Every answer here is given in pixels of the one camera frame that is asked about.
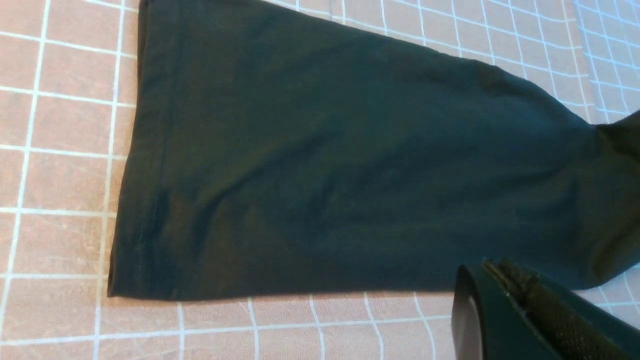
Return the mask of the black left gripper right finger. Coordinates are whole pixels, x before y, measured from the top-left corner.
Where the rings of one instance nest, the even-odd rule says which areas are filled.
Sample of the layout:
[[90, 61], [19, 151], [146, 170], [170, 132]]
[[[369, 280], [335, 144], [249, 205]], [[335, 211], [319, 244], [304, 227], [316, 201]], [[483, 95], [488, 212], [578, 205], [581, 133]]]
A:
[[508, 260], [483, 262], [528, 328], [562, 360], [637, 360], [639, 330]]

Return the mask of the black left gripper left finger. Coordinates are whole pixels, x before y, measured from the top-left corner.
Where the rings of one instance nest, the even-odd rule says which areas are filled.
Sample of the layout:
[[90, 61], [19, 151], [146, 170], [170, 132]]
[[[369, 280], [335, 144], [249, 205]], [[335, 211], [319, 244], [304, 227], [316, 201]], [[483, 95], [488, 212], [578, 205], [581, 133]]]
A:
[[458, 267], [451, 333], [457, 360], [562, 360], [525, 307], [501, 279], [481, 264]]

